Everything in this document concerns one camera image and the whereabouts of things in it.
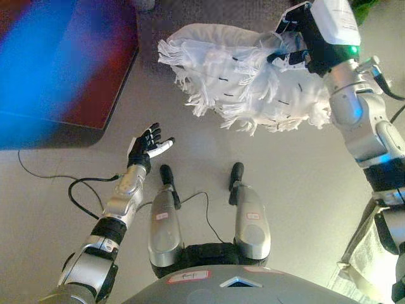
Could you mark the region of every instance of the floor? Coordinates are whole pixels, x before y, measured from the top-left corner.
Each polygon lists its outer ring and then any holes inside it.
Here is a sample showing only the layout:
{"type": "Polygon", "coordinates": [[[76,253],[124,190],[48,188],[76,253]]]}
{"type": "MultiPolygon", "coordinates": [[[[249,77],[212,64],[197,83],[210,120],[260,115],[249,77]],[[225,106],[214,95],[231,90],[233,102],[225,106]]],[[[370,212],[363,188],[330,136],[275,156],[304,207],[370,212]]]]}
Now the floor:
{"type": "MultiPolygon", "coordinates": [[[[392,2],[402,8],[403,1],[392,2]]],[[[267,267],[326,285],[371,191],[338,130],[328,125],[319,131],[304,124],[297,131],[278,134],[258,128],[249,137],[219,129],[221,119],[214,113],[201,118],[192,115],[183,105],[186,96],[173,85],[170,69],[156,63],[156,42],[185,24],[226,23],[265,31],[274,28],[289,6],[288,1],[161,0],[153,12],[138,16],[141,51],[101,141],[87,149],[22,151],[23,162],[39,174],[109,177],[125,169],[132,136],[160,122],[163,137],[174,136],[177,141],[153,160],[145,185],[146,201],[159,189],[158,168],[167,163],[181,198],[208,192],[211,223],[223,239],[231,241],[235,208],[227,203],[228,176],[234,162],[244,162],[244,180],[254,186],[267,207],[272,238],[267,267]]],[[[393,64],[390,71],[399,70],[393,87],[401,88],[404,69],[398,69],[392,62],[394,55],[384,54],[374,39],[374,30],[386,27],[391,43],[387,44],[403,49],[401,30],[378,22],[394,13],[403,20],[401,9],[389,11],[381,5],[376,10],[380,17],[361,31],[367,52],[381,52],[380,58],[393,64]]],[[[398,106],[389,102],[389,115],[398,106]]],[[[405,132],[404,120],[397,126],[405,132]]],[[[32,303],[55,286],[66,257],[80,246],[95,221],[69,202],[69,180],[26,174],[16,151],[0,152],[0,172],[0,303],[32,303]]],[[[105,202],[114,185],[95,183],[94,187],[105,202]]],[[[74,195],[94,212],[101,212],[88,189],[79,186],[74,195]]],[[[186,244],[216,241],[205,222],[205,206],[204,197],[196,197],[178,212],[186,244]]],[[[156,279],[146,250],[148,208],[136,216],[122,243],[117,260],[120,270],[109,303],[121,303],[156,279]]]]}

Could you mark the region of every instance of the white label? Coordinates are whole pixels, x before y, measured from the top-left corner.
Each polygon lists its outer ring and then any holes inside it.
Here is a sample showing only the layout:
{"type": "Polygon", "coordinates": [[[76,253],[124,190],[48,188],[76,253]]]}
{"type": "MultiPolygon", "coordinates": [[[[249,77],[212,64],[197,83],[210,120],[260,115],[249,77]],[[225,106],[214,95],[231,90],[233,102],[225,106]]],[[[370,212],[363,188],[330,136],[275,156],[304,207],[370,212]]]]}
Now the white label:
{"type": "Polygon", "coordinates": [[[248,220],[259,220],[260,219],[260,215],[258,213],[247,213],[246,217],[248,220]]]}
{"type": "Polygon", "coordinates": [[[159,213],[156,216],[156,220],[163,220],[163,219],[167,219],[169,217],[169,213],[165,212],[165,213],[159,213]]]}
{"type": "Polygon", "coordinates": [[[208,279],[210,275],[211,275],[211,272],[209,270],[198,270],[198,271],[192,271],[192,272],[184,272],[183,274],[175,274],[175,275],[173,275],[169,279],[169,281],[167,281],[167,283],[168,284],[174,284],[174,283],[184,283],[184,282],[205,280],[205,279],[208,279]]]}
{"type": "Polygon", "coordinates": [[[266,272],[271,274],[284,274],[283,272],[264,267],[243,267],[248,272],[266,272]]]}

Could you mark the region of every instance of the silver robot leg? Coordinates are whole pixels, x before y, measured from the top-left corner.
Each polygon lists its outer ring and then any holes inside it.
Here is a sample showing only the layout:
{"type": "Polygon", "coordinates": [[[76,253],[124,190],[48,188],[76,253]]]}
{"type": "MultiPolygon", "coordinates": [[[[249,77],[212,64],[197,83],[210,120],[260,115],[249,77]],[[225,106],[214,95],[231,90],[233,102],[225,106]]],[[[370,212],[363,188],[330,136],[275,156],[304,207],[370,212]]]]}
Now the silver robot leg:
{"type": "Polygon", "coordinates": [[[237,205],[235,244],[246,258],[262,260],[269,255],[271,244],[266,210],[253,188],[242,183],[242,175],[243,164],[236,163],[231,174],[230,197],[230,203],[237,205]],[[235,169],[239,169],[239,174],[235,175],[235,169]]]}
{"type": "Polygon", "coordinates": [[[183,241],[173,199],[173,186],[166,184],[152,203],[148,251],[156,267],[173,265],[180,259],[183,241]]]}

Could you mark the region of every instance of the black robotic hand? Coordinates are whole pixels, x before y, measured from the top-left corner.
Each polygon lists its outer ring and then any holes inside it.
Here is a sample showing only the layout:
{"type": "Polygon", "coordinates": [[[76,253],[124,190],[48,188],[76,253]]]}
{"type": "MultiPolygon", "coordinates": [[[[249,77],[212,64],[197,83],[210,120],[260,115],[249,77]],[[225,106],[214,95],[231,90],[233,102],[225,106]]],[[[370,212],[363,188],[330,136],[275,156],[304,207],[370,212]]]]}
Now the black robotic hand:
{"type": "Polygon", "coordinates": [[[173,146],[175,139],[169,138],[160,143],[161,129],[159,123],[152,124],[140,137],[133,139],[128,154],[128,167],[131,165],[142,165],[146,168],[146,173],[151,171],[151,158],[165,152],[173,146]]]}

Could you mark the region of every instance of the electrical cord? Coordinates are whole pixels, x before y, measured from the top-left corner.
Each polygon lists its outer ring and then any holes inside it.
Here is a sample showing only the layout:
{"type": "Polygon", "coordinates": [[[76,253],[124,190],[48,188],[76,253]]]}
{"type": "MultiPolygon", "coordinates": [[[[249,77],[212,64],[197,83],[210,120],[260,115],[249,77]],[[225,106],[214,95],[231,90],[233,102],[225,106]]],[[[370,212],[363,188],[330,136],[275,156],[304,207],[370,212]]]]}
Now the electrical cord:
{"type": "MultiPolygon", "coordinates": [[[[69,188],[68,188],[68,196],[69,196],[70,201],[71,201],[76,207],[78,207],[79,209],[81,209],[83,212],[87,213],[87,214],[90,215],[91,217],[94,217],[96,220],[99,219],[99,217],[98,217],[97,215],[95,215],[95,214],[92,213],[90,210],[88,210],[88,209],[86,209],[85,207],[83,207],[81,204],[79,204],[79,203],[75,200],[75,198],[74,198],[73,195],[72,195],[73,187],[75,187],[75,185],[77,185],[77,184],[80,183],[80,182],[83,183],[84,185],[86,185],[86,186],[96,195],[96,197],[97,197],[97,199],[98,199],[98,201],[99,201],[99,203],[100,203],[101,210],[103,211],[103,210],[104,210],[104,206],[103,206],[103,204],[101,203],[101,198],[100,198],[100,196],[97,194],[96,190],[94,190],[94,188],[93,188],[92,186],[90,186],[88,183],[86,183],[86,181],[112,182],[112,181],[116,181],[117,179],[119,179],[119,178],[120,178],[120,175],[116,174],[116,175],[112,176],[112,177],[109,178],[109,179],[102,179],[102,178],[98,178],[98,177],[85,177],[85,178],[83,178],[83,179],[78,179],[78,178],[76,178],[76,177],[74,177],[74,176],[70,176],[70,175],[39,175],[39,174],[35,174],[35,173],[31,172],[30,170],[28,170],[28,169],[26,168],[26,166],[25,166],[25,165],[23,164],[23,162],[22,162],[21,153],[20,153],[20,152],[21,152],[20,150],[18,150],[18,152],[17,152],[18,161],[20,162],[20,165],[21,165],[22,169],[24,169],[24,171],[26,171],[26,172],[29,173],[30,175],[33,175],[33,176],[38,177],[38,178],[40,178],[40,179],[55,179],[55,178],[59,178],[59,177],[67,178],[67,179],[74,179],[75,181],[72,182],[72,183],[69,185],[69,188]]],[[[205,194],[206,199],[207,199],[207,207],[206,207],[206,213],[205,213],[207,224],[209,225],[209,228],[211,228],[211,230],[214,232],[214,234],[215,234],[215,236],[218,238],[218,240],[220,240],[221,243],[224,243],[224,241],[220,238],[220,236],[218,235],[218,233],[215,231],[214,227],[213,227],[213,226],[211,225],[211,223],[209,222],[209,218],[208,218],[209,197],[208,197],[207,192],[204,192],[204,191],[197,192],[196,194],[193,194],[193,195],[190,196],[189,198],[183,200],[183,201],[181,202],[181,204],[182,204],[182,203],[185,203],[186,201],[191,200],[192,198],[194,198],[194,197],[196,197],[197,195],[200,195],[200,194],[205,194]]],[[[144,203],[144,204],[142,204],[141,206],[139,206],[136,211],[138,212],[140,209],[144,208],[144,207],[147,206],[147,205],[151,205],[151,204],[152,204],[151,201],[149,201],[149,202],[147,202],[147,203],[144,203]]]]}
{"type": "Polygon", "coordinates": [[[112,182],[112,181],[116,181],[116,180],[119,179],[119,178],[120,178],[120,175],[116,174],[116,175],[112,176],[112,177],[109,178],[109,179],[101,179],[101,178],[98,178],[98,177],[85,177],[85,178],[83,178],[83,179],[77,179],[77,180],[75,180],[74,182],[72,182],[72,183],[70,184],[70,186],[69,186],[69,189],[68,189],[68,196],[69,196],[69,199],[70,199],[70,201],[71,201],[75,206],[77,206],[77,208],[81,209],[83,212],[87,213],[87,214],[90,215],[91,217],[94,217],[96,220],[98,220],[99,217],[98,217],[97,215],[95,215],[94,213],[92,213],[90,210],[84,208],[81,204],[79,204],[79,203],[73,198],[72,189],[73,189],[73,187],[74,187],[75,185],[77,185],[79,182],[85,182],[85,181],[112,182]]]}
{"type": "MultiPolygon", "coordinates": [[[[206,196],[206,198],[207,198],[207,208],[206,208],[206,212],[205,212],[205,218],[206,218],[206,220],[207,220],[207,224],[209,225],[209,227],[211,228],[211,230],[215,233],[215,236],[220,240],[220,242],[221,242],[221,243],[225,243],[224,241],[222,241],[222,239],[220,238],[220,236],[218,235],[218,233],[215,231],[214,227],[213,227],[213,226],[211,225],[211,223],[209,222],[209,219],[208,219],[209,198],[208,198],[207,192],[204,192],[204,191],[197,192],[196,194],[193,194],[193,195],[190,196],[189,198],[186,198],[185,200],[183,200],[183,201],[181,202],[181,204],[182,204],[182,203],[185,203],[186,201],[191,200],[192,198],[196,197],[196,196],[199,195],[199,194],[205,194],[205,196],[206,196]]],[[[145,206],[151,205],[151,204],[152,204],[151,201],[142,204],[141,206],[138,207],[137,212],[138,212],[140,209],[144,208],[145,206]]]]}
{"type": "Polygon", "coordinates": [[[402,106],[393,116],[392,116],[392,118],[390,119],[390,123],[394,123],[395,122],[395,120],[398,118],[398,116],[403,112],[405,110],[405,105],[404,106],[402,106]]]}
{"type": "Polygon", "coordinates": [[[391,89],[390,86],[388,85],[387,81],[385,80],[385,77],[382,73],[380,73],[379,75],[374,77],[375,82],[380,86],[380,88],[382,89],[382,91],[384,93],[386,93],[386,95],[396,99],[396,100],[400,100],[400,101],[405,101],[405,98],[402,96],[399,96],[397,94],[394,94],[391,89]]]}
{"type": "MultiPolygon", "coordinates": [[[[21,165],[22,169],[24,169],[24,171],[26,171],[26,172],[29,173],[30,175],[33,175],[33,176],[38,177],[38,178],[40,178],[40,179],[55,179],[55,178],[61,177],[61,178],[66,178],[66,179],[74,179],[75,181],[78,180],[77,177],[74,177],[74,176],[71,176],[71,175],[39,175],[39,174],[35,174],[35,173],[31,172],[30,170],[28,170],[28,169],[26,168],[26,166],[23,164],[23,162],[22,162],[22,160],[21,160],[21,150],[18,150],[17,156],[18,156],[18,161],[20,162],[20,165],[21,165]]],[[[99,202],[99,204],[100,204],[101,211],[103,211],[103,210],[104,210],[104,206],[103,206],[103,203],[101,202],[101,198],[100,198],[100,196],[97,194],[96,190],[94,190],[94,188],[93,188],[92,186],[90,186],[90,185],[89,185],[88,183],[86,183],[86,182],[81,182],[81,183],[83,183],[85,186],[87,186],[87,187],[94,193],[94,195],[97,197],[97,200],[98,200],[98,202],[99,202]]]]}
{"type": "MultiPolygon", "coordinates": [[[[384,75],[382,73],[378,74],[377,76],[374,77],[375,82],[380,86],[380,88],[382,89],[382,91],[384,93],[386,93],[386,95],[390,96],[391,98],[394,98],[396,100],[399,101],[405,101],[405,98],[402,96],[399,96],[397,94],[394,94],[391,89],[390,86],[388,85],[384,75]]],[[[394,114],[394,116],[392,116],[392,118],[390,119],[390,123],[394,123],[395,120],[398,118],[398,116],[405,110],[405,106],[402,106],[399,108],[399,110],[394,114]]]]}
{"type": "Polygon", "coordinates": [[[195,196],[197,196],[197,195],[199,195],[199,194],[205,194],[205,196],[206,196],[206,198],[207,198],[207,208],[205,209],[205,218],[206,218],[206,220],[207,220],[207,224],[209,225],[209,228],[211,228],[211,230],[215,233],[216,238],[219,239],[221,243],[225,243],[224,241],[222,241],[222,239],[220,238],[220,236],[218,235],[218,233],[216,233],[214,227],[213,227],[213,226],[211,225],[211,223],[209,222],[209,219],[208,219],[209,198],[208,198],[207,192],[204,192],[204,191],[197,192],[196,194],[193,194],[193,195],[190,196],[189,198],[183,200],[182,203],[185,203],[186,201],[191,200],[192,198],[194,198],[195,196]]]}

